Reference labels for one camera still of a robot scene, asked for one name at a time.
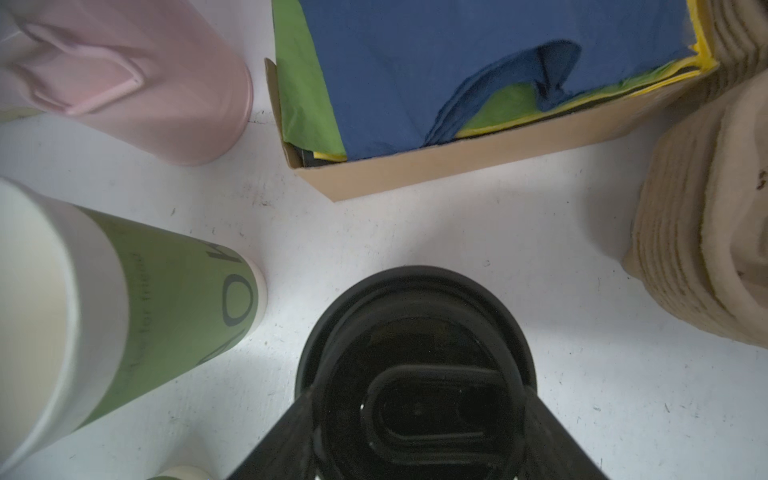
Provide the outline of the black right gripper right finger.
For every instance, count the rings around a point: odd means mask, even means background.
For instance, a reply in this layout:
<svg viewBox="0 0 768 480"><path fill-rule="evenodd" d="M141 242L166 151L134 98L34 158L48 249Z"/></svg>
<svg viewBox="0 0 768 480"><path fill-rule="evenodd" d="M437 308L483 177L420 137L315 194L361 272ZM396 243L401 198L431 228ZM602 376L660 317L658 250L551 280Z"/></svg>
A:
<svg viewBox="0 0 768 480"><path fill-rule="evenodd" d="M530 387L525 388L523 429L521 479L608 479Z"/></svg>

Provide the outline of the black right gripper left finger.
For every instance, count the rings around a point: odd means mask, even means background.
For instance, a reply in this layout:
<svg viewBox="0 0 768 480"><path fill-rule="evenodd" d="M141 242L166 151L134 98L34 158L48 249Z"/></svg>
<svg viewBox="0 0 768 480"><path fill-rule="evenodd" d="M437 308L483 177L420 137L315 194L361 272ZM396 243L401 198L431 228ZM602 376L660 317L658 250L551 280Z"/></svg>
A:
<svg viewBox="0 0 768 480"><path fill-rule="evenodd" d="M228 476L232 480L316 477L314 389L302 393L256 448Z"/></svg>

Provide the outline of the black cup lid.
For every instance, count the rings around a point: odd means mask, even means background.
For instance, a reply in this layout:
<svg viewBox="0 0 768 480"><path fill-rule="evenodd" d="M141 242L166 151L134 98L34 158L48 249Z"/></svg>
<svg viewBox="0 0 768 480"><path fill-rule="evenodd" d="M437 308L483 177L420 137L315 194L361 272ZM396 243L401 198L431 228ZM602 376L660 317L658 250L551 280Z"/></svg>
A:
<svg viewBox="0 0 768 480"><path fill-rule="evenodd" d="M525 394L523 331L479 283L434 266L393 268L344 292L305 345L322 479L513 479Z"/></svg>

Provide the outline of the green paper cup stack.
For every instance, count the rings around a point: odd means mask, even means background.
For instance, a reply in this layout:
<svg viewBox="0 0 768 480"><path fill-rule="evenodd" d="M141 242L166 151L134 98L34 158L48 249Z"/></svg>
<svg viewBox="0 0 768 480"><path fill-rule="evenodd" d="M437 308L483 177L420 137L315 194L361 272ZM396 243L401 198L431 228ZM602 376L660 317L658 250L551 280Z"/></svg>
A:
<svg viewBox="0 0 768 480"><path fill-rule="evenodd" d="M228 247L1 182L1 469L221 355L264 317Z"/></svg>

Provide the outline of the stack of pulp cup carriers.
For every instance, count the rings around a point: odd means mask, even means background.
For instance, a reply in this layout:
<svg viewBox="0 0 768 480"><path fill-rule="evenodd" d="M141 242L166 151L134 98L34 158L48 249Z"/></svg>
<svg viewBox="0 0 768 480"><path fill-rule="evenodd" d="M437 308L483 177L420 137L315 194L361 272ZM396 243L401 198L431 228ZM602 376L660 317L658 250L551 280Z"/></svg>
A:
<svg viewBox="0 0 768 480"><path fill-rule="evenodd" d="M767 5L701 1L716 68L658 141L625 270L673 316L767 344Z"/></svg>

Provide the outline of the cardboard napkin box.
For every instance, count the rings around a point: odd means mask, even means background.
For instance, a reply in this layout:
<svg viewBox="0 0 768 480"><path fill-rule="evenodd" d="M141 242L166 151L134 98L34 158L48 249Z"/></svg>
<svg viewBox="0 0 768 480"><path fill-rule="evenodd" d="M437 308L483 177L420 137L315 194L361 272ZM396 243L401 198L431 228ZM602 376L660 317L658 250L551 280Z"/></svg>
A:
<svg viewBox="0 0 768 480"><path fill-rule="evenodd" d="M297 176L330 201L340 202L622 137L699 81L681 79L587 110L387 157L305 168L293 146L284 142L282 149Z"/></svg>

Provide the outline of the green napkin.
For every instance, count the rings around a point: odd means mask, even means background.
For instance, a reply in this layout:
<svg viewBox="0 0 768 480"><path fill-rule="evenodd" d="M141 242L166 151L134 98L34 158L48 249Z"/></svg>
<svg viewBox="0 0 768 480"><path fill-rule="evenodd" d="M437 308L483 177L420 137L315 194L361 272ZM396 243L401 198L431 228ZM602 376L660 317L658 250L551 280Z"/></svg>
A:
<svg viewBox="0 0 768 480"><path fill-rule="evenodd" d="M346 153L301 3L272 3L283 140L322 161Z"/></svg>

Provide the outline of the dark blue napkin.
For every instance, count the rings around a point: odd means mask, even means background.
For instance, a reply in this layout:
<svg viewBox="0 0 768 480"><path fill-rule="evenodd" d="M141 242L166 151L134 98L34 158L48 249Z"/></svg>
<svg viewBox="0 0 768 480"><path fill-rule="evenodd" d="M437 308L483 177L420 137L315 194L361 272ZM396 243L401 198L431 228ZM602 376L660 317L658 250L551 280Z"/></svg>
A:
<svg viewBox="0 0 768 480"><path fill-rule="evenodd" d="M299 1L346 160L451 142L498 90L542 111L688 57L684 1Z"/></svg>

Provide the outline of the pink metal bucket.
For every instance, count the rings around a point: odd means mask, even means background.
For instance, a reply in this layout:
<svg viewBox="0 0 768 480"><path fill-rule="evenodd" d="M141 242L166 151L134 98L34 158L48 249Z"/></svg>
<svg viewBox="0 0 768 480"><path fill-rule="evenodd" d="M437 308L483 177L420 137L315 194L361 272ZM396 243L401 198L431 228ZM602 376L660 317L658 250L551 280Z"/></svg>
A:
<svg viewBox="0 0 768 480"><path fill-rule="evenodd" d="M164 161L213 161L253 103L242 57L187 1L5 1L1 104L67 118Z"/></svg>

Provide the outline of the yellow napkin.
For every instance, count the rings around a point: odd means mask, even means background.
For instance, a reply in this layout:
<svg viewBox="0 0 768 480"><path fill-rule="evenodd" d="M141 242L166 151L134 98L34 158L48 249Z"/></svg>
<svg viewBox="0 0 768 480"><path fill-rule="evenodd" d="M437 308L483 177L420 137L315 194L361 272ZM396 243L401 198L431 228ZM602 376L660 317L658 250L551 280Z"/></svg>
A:
<svg viewBox="0 0 768 480"><path fill-rule="evenodd" d="M507 86L495 92L480 111L459 130L455 138L459 140L493 134L559 115L590 109L616 99L643 96L663 87L700 77L716 69L718 61L713 53L712 41L708 39L708 32L713 26L709 3L689 1L687 7L695 35L695 42L691 45L692 53L688 57L617 84L582 93L547 111L538 108L531 86L524 84Z"/></svg>

